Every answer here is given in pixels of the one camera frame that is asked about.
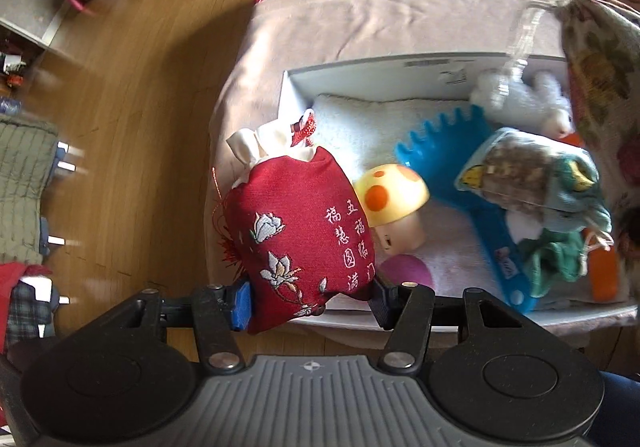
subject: white box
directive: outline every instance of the white box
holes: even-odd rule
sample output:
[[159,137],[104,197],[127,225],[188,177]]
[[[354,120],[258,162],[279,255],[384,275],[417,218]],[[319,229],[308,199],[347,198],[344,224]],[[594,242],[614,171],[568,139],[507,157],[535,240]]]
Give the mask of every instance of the white box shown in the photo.
[[[416,54],[288,70],[282,81],[278,117],[297,119],[311,107],[315,97],[323,93],[375,102],[406,98],[466,100],[478,75],[482,71],[500,69],[506,59],[505,55],[496,53]],[[563,89],[568,91],[564,59],[531,56],[524,80],[542,70],[552,72]],[[567,335],[583,334],[601,327],[630,325],[635,322],[637,312],[638,304],[630,299],[622,303],[582,304],[566,310],[534,311],[529,317],[558,335]],[[316,331],[332,339],[360,347],[382,347],[386,340],[373,315],[367,311],[327,310],[321,316],[299,318],[295,322],[318,327]],[[356,331],[363,333],[362,340],[354,335]],[[445,342],[455,343],[452,334],[456,329],[437,327],[433,331],[451,334]],[[380,338],[372,339],[372,332],[380,332]]]

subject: blue toy rake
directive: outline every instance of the blue toy rake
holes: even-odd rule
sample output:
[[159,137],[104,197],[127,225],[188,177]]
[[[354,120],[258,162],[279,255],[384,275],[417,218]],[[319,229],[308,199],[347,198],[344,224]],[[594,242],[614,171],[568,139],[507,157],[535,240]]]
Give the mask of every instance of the blue toy rake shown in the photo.
[[398,143],[396,157],[424,179],[434,198],[469,214],[505,300],[527,313],[536,305],[536,299],[530,295],[529,280],[509,234],[505,211],[472,192],[458,191],[454,185],[466,161],[491,133],[481,107],[471,106],[470,118],[465,118],[457,107],[453,122],[441,113],[439,129],[427,121],[423,136],[411,131],[411,149]]

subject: gray ribbed plate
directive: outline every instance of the gray ribbed plate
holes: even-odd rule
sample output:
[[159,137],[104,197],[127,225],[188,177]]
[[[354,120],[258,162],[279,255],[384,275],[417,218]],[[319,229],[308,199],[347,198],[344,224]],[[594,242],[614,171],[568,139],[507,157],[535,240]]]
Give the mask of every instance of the gray ribbed plate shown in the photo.
[[[41,437],[37,447],[72,444]],[[204,383],[172,423],[122,447],[489,447],[448,423],[409,377],[367,357],[264,357]],[[574,439],[558,447],[587,446]]]

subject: pink ball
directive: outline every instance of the pink ball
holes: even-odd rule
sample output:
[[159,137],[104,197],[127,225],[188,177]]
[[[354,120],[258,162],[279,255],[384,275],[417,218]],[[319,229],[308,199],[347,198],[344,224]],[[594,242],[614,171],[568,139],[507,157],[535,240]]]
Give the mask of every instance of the pink ball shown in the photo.
[[412,281],[433,288],[431,271],[427,268],[427,265],[414,255],[401,253],[389,257],[389,259],[380,265],[380,270],[383,271],[386,278],[392,283],[401,284]]

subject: orange toy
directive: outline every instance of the orange toy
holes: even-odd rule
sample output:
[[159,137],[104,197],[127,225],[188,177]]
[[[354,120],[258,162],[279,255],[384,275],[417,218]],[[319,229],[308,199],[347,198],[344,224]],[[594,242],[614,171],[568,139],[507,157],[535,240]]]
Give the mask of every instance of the orange toy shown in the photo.
[[[584,143],[576,132],[560,141],[576,147],[584,147]],[[582,237],[586,239],[589,233],[589,229],[584,229]],[[616,296],[618,293],[618,254],[615,249],[593,250],[587,256],[587,272],[591,282],[591,296],[595,302],[607,302]]]

